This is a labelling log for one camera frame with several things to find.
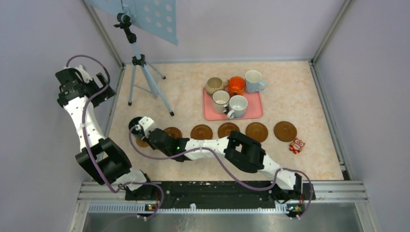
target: brown coaster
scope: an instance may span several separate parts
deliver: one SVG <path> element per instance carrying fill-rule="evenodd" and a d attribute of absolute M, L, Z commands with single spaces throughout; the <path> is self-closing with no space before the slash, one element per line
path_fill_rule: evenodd
<path fill-rule="evenodd" d="M 240 131 L 240 130 L 236 124 L 232 122 L 226 122 L 219 127 L 218 137 L 223 138 L 223 137 L 229 136 L 231 135 L 231 131 Z"/>
<path fill-rule="evenodd" d="M 246 127 L 246 135 L 259 143 L 267 139 L 268 133 L 268 128 L 260 122 L 252 122 Z"/>
<path fill-rule="evenodd" d="M 141 139 L 135 139 L 135 141 L 137 142 L 137 145 L 140 146 L 140 147 L 149 146 L 148 143 L 146 143 L 145 141 L 142 141 Z"/>
<path fill-rule="evenodd" d="M 286 121 L 278 122 L 273 128 L 273 133 L 283 142 L 291 142 L 297 136 L 296 127 L 292 123 Z"/>
<path fill-rule="evenodd" d="M 204 124 L 197 125 L 191 130 L 191 138 L 193 139 L 212 139 L 212 136 L 212 129 Z"/>
<path fill-rule="evenodd" d="M 168 127 L 164 131 L 173 138 L 182 138 L 181 131 L 176 127 Z"/>

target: toy owl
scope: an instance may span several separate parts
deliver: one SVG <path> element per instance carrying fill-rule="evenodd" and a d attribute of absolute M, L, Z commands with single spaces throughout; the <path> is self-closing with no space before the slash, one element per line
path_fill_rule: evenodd
<path fill-rule="evenodd" d="M 295 138 L 295 140 L 289 145 L 289 150 L 291 150 L 293 153 L 297 154 L 302 151 L 302 148 L 305 146 L 305 143 L 302 142 L 302 140 L 299 140 L 298 138 Z"/>

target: blue perforated board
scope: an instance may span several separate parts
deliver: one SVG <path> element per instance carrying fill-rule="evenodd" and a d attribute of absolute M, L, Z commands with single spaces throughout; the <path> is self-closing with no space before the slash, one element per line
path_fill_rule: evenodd
<path fill-rule="evenodd" d="M 178 45 L 176 0 L 85 0 L 113 16 L 124 13 L 133 25 Z"/>

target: gray wall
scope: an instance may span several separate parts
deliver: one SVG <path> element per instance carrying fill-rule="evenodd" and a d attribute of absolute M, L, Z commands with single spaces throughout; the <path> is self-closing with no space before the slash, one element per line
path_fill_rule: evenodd
<path fill-rule="evenodd" d="M 113 82 L 119 67 L 79 0 L 2 1 L 0 31 L 0 231 L 67 231 L 89 177 L 75 161 L 79 141 L 57 104 L 54 73 L 79 53 L 100 59 Z M 102 71 L 82 59 L 73 65 L 80 62 Z"/>
<path fill-rule="evenodd" d="M 179 45 L 137 27 L 140 50 L 151 61 L 309 59 L 343 0 L 177 0 Z M 121 59 L 134 56 L 116 18 L 97 11 Z"/>
<path fill-rule="evenodd" d="M 355 179 L 382 231 L 408 231 L 410 1 L 356 1 L 319 61 Z"/>

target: tripod leg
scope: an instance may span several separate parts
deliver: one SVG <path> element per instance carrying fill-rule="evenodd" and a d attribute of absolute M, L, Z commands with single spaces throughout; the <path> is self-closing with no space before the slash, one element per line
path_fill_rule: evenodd
<path fill-rule="evenodd" d="M 152 80 L 151 80 L 151 79 L 149 78 L 149 76 L 152 77 L 152 75 L 151 75 L 151 73 L 149 72 L 149 69 L 147 68 L 147 66 L 146 66 L 145 64 L 142 65 L 142 66 L 140 66 L 140 67 L 141 67 L 142 73 L 144 74 L 146 83 L 147 83 L 148 86 L 149 86 L 149 90 L 151 90 L 152 96 L 153 96 L 154 98 L 157 98 L 158 91 L 157 91 L 157 89 L 155 89 L 155 86 L 154 86 L 154 84 L 153 84 L 153 82 L 156 84 L 155 79 L 152 78 Z"/>
<path fill-rule="evenodd" d="M 155 82 L 154 77 L 152 77 L 151 73 L 149 72 L 148 67 L 146 65 L 143 65 L 143 66 L 141 66 L 141 69 L 143 70 L 144 73 L 147 74 L 146 78 L 147 78 L 148 83 L 151 82 L 151 84 L 155 87 L 155 89 L 157 90 L 158 94 L 160 95 L 162 101 L 164 102 L 164 104 L 167 107 L 167 109 L 168 109 L 169 113 L 171 114 L 171 116 L 174 116 L 174 112 L 172 111 L 172 109 L 169 106 L 167 100 L 165 99 L 164 95 L 162 94 L 160 88 L 158 87 L 158 84 Z"/>
<path fill-rule="evenodd" d="M 164 74 L 162 74 L 162 73 L 160 72 L 160 70 L 158 70 L 151 62 L 145 60 L 145 63 L 146 63 L 147 65 L 149 65 L 153 70 L 155 70 L 155 71 L 162 77 L 162 79 L 166 79 L 166 76 L 165 76 Z"/>
<path fill-rule="evenodd" d="M 132 66 L 130 98 L 128 98 L 128 105 L 131 105 L 131 104 L 132 104 L 132 92 L 134 91 L 135 69 L 136 69 L 136 66 L 133 65 L 133 66 Z"/>

